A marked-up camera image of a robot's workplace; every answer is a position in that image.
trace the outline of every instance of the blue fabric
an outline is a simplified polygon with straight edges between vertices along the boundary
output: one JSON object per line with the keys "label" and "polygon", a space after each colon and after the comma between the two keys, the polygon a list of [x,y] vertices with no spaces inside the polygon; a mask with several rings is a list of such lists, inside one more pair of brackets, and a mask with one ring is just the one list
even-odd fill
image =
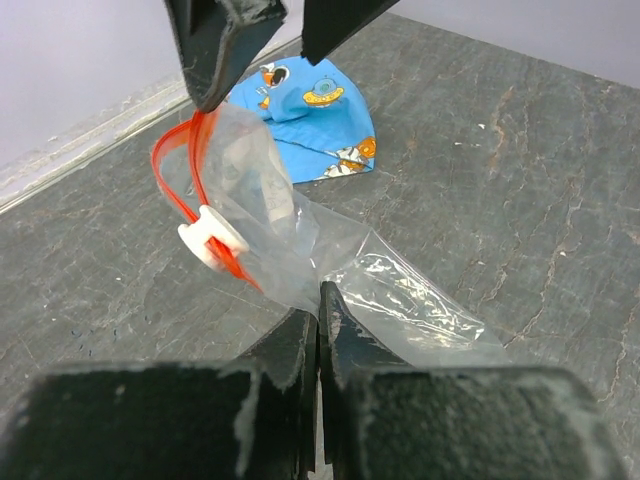
{"label": "blue fabric", "polygon": [[293,183],[373,168],[375,132],[357,87],[329,60],[301,57],[263,65],[229,102],[267,123]]}

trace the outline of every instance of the orange cartoon character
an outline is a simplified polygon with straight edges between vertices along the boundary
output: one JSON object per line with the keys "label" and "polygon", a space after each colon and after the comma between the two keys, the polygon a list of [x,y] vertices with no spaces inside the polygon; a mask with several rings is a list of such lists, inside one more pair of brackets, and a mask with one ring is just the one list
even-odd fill
{"label": "orange cartoon character", "polygon": [[376,139],[367,137],[355,147],[341,148],[337,152],[327,153],[338,157],[340,161],[325,170],[324,178],[360,173],[369,166],[369,162],[376,155]]}
{"label": "orange cartoon character", "polygon": [[264,100],[258,104],[258,106],[264,110],[269,108],[271,99],[269,98],[269,90],[278,88],[289,78],[289,69],[283,65],[276,66],[275,63],[268,63],[260,67],[262,73],[262,79],[264,80],[265,87],[260,87],[256,91],[264,95]]}

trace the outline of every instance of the clear plastic bag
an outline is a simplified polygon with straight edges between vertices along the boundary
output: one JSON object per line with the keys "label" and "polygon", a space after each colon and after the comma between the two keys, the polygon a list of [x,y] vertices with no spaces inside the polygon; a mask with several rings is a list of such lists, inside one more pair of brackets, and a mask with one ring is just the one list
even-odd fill
{"label": "clear plastic bag", "polygon": [[226,103],[196,113],[158,142],[153,164],[161,189],[189,221],[208,204],[242,237],[248,251],[237,258],[220,242],[214,253],[270,299],[317,313],[319,285],[331,280],[355,317],[413,365],[507,362],[481,321],[375,231],[295,191],[253,113]]}

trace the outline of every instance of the gray stone surface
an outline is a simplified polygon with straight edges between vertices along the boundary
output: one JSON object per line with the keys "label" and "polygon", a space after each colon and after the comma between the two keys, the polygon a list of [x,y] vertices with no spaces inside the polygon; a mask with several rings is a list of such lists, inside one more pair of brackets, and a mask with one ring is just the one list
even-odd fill
{"label": "gray stone surface", "polygon": [[[332,58],[369,102],[377,168],[300,190],[376,228],[516,362],[582,378],[640,478],[640,91],[392,15]],[[186,114],[2,215],[0,424],[50,364],[231,358],[284,312],[180,244],[148,162]]]}

